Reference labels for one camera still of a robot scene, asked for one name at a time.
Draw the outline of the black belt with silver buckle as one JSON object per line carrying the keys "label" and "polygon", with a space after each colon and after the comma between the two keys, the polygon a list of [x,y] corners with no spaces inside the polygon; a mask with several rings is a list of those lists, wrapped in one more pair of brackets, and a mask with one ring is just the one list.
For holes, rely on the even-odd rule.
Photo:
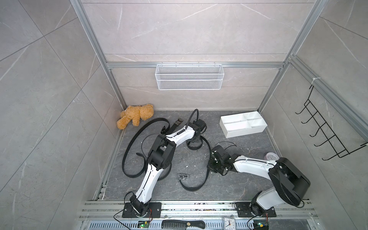
{"label": "black belt with silver buckle", "polygon": [[[187,140],[186,141],[186,145],[187,145],[187,147],[189,148],[189,149],[191,149],[191,150],[198,150],[198,149],[200,149],[201,147],[202,147],[202,144],[203,144],[203,141],[205,141],[205,143],[207,144],[207,146],[208,146],[208,148],[209,148],[209,151],[211,151],[211,148],[210,148],[210,145],[209,145],[209,143],[208,143],[208,141],[204,138],[204,137],[201,137],[201,136],[199,136],[199,140],[200,140],[200,142],[201,142],[201,144],[199,145],[199,146],[194,146],[194,147],[191,147],[190,146],[190,143],[192,143],[192,142],[198,142],[197,140],[195,140],[195,141],[192,141],[192,140]],[[144,153],[136,153],[138,156],[140,156],[140,157],[143,157],[144,158],[144,161],[145,161],[145,164],[144,164],[144,167],[143,167],[143,169],[142,169],[142,171],[143,172],[145,172],[147,169],[148,169],[148,160],[147,160],[147,157],[145,156],[145,154]],[[143,182],[142,182],[142,184],[141,184],[141,186],[140,186],[140,188],[138,189],[138,191],[136,192],[136,194],[138,194],[138,193],[140,193],[140,192],[144,192],[145,191],[145,184],[148,182],[149,183],[149,189],[148,189],[148,192],[152,192],[153,191],[153,189],[154,189],[154,187],[155,187],[155,185],[156,185],[156,183],[157,183],[157,181],[160,181],[160,180],[163,180],[163,179],[165,179],[169,174],[170,174],[170,171],[171,171],[171,168],[172,168],[172,164],[170,164],[170,167],[169,167],[169,171],[168,171],[168,173],[167,174],[165,174],[162,178],[161,177],[159,177],[159,175],[157,174],[157,173],[154,173],[154,180],[152,181],[151,179],[149,179],[149,176],[145,176],[145,178],[144,178],[144,180],[143,180]],[[205,178],[205,181],[201,184],[201,185],[199,185],[199,186],[196,186],[196,187],[188,187],[188,186],[185,186],[183,183],[182,183],[182,178],[180,177],[179,178],[179,182],[180,182],[180,184],[181,184],[181,186],[186,190],[186,191],[189,191],[189,192],[195,192],[195,191],[198,191],[199,189],[201,189],[204,185],[205,185],[205,183],[206,183],[206,181],[207,181],[207,179],[208,179],[208,177],[209,177],[209,174],[210,174],[210,169],[208,168],[207,169],[207,172],[206,172],[206,178]]]}

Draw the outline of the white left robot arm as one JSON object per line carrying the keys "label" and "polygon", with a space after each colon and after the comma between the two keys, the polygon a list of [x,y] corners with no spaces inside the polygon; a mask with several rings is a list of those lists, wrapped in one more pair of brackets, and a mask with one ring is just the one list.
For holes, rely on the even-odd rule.
{"label": "white left robot arm", "polygon": [[203,120],[198,118],[192,123],[187,122],[183,128],[175,131],[182,121],[178,119],[173,126],[162,129],[148,153],[141,172],[130,176],[135,178],[143,172],[146,173],[138,191],[130,198],[131,206],[140,216],[144,216],[148,211],[154,187],[164,169],[172,165],[176,147],[184,142],[189,146],[191,142],[205,140],[201,136],[201,132],[207,127]]}

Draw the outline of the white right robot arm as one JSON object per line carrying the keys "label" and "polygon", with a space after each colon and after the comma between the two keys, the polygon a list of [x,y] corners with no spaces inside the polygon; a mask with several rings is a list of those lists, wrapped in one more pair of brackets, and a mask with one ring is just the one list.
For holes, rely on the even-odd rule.
{"label": "white right robot arm", "polygon": [[261,160],[240,154],[230,155],[220,145],[210,152],[208,169],[223,176],[228,172],[248,173],[272,182],[272,187],[258,192],[250,202],[248,210],[253,216],[266,214],[271,208],[289,204],[303,207],[303,197],[309,189],[309,179],[287,158]]}

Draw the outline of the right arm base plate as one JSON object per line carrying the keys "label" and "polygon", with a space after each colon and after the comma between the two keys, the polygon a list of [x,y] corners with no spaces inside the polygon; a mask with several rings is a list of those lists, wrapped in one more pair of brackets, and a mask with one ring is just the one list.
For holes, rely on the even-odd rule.
{"label": "right arm base plate", "polygon": [[250,218],[250,217],[276,217],[275,209],[272,207],[268,210],[262,209],[257,204],[251,202],[235,202],[234,207],[240,218]]}

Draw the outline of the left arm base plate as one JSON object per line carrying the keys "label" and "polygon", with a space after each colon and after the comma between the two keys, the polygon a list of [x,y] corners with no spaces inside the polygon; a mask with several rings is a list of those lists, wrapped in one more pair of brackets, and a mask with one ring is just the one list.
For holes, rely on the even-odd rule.
{"label": "left arm base plate", "polygon": [[130,203],[126,203],[123,209],[122,218],[159,218],[161,216],[162,203],[150,202],[147,211],[143,214],[136,212]]}

